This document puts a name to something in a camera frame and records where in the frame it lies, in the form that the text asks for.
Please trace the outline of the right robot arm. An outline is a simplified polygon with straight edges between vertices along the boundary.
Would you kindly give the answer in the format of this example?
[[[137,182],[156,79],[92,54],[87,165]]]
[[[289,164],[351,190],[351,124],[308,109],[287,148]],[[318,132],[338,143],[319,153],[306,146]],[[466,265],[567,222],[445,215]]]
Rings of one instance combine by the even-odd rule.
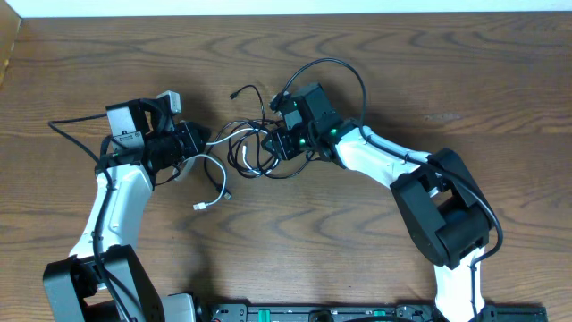
[[[313,152],[388,188],[412,242],[433,264],[438,312],[448,321],[479,319],[479,268],[494,253],[485,248],[490,231],[501,226],[460,156],[404,148],[360,120],[343,119],[318,83],[283,90],[270,107],[284,124],[264,149],[281,160]]]

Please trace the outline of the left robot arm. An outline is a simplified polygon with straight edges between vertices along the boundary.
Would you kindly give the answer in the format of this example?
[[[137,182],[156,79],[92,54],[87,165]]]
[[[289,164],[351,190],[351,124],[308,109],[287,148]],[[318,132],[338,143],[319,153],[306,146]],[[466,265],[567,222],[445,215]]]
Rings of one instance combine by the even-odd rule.
[[[50,263],[43,285],[57,321],[194,321],[188,293],[160,296],[136,254],[142,217],[158,186],[158,173],[172,168],[182,179],[205,156],[210,131],[176,123],[178,93],[107,106],[111,133],[95,162],[97,196],[87,224],[64,260]]]

